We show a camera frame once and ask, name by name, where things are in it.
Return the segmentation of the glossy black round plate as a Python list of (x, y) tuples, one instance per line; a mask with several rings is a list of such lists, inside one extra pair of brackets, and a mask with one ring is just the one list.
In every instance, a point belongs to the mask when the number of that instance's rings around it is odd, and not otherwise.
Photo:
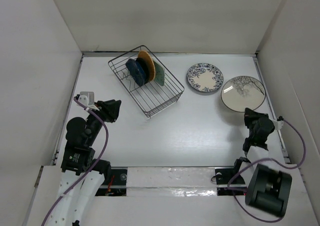
[(136, 63), (138, 63), (141, 66), (141, 68), (144, 71), (144, 74), (145, 74), (145, 80), (144, 80), (145, 82), (144, 83), (145, 84), (148, 83), (149, 82), (150, 73), (149, 73), (149, 69), (148, 69), (147, 63), (145, 62), (144, 59), (142, 59), (140, 57), (138, 57), (135, 61), (136, 61)]

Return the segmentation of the light green rectangular plate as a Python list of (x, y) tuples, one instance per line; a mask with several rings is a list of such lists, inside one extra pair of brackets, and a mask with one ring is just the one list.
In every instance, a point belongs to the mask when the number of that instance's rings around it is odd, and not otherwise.
[(160, 86), (164, 86), (165, 85), (165, 68), (163, 66), (161, 66), (160, 64), (158, 64), (156, 61), (154, 62), (154, 66), (155, 66), (155, 78), (154, 81), (159, 84)]

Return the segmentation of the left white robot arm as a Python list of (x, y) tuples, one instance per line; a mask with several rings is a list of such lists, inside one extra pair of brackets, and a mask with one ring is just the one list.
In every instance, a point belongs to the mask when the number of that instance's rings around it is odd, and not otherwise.
[(47, 212), (43, 226), (80, 226), (103, 184), (111, 180), (111, 164), (95, 156), (92, 145), (102, 128), (119, 117), (120, 100), (89, 103), (84, 95), (74, 102), (88, 113), (74, 117), (66, 125), (66, 145), (61, 163), (57, 199)]

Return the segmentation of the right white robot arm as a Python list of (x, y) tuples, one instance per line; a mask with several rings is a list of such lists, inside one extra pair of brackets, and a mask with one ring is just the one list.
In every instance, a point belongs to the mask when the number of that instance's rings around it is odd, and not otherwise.
[[(249, 129), (242, 150), (245, 154), (252, 147), (267, 150), (268, 136), (284, 125), (282, 116), (275, 121), (266, 113), (258, 113), (249, 108), (244, 110), (244, 124)], [(286, 213), (292, 177), (282, 171), (276, 171), (258, 163), (245, 195), (245, 204), (262, 210), (276, 217), (283, 217)]]

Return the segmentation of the blue floral round plate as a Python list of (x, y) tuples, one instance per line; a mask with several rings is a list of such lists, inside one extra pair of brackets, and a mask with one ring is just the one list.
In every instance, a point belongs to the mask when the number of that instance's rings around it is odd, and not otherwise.
[(189, 85), (202, 93), (211, 93), (221, 88), (224, 76), (219, 68), (209, 63), (197, 63), (191, 66), (186, 79)]

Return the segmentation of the dark blue leaf plate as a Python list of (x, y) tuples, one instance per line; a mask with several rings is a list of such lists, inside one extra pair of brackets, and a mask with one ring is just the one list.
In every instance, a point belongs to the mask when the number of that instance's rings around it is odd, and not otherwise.
[(145, 84), (146, 74), (141, 65), (136, 60), (131, 58), (125, 63), (125, 65), (135, 83), (138, 86), (143, 86)]

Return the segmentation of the round woven bamboo plate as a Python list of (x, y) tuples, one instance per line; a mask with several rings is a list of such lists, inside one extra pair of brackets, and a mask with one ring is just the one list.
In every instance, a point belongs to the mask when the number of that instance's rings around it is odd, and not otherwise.
[(156, 73), (155, 73), (156, 68), (155, 68), (155, 64), (153, 62), (152, 57), (150, 56), (150, 54), (147, 51), (141, 50), (138, 53), (138, 58), (142, 58), (146, 63), (146, 66), (147, 66), (148, 72), (149, 72), (148, 82), (153, 81), (156, 76)]

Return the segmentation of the cream tree pattern plate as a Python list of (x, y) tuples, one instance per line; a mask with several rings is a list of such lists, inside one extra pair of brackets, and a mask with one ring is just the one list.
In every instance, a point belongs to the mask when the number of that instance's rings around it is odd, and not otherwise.
[(244, 112), (258, 109), (266, 98), (264, 85), (251, 76), (236, 76), (228, 80), (221, 90), (222, 103), (230, 110)]

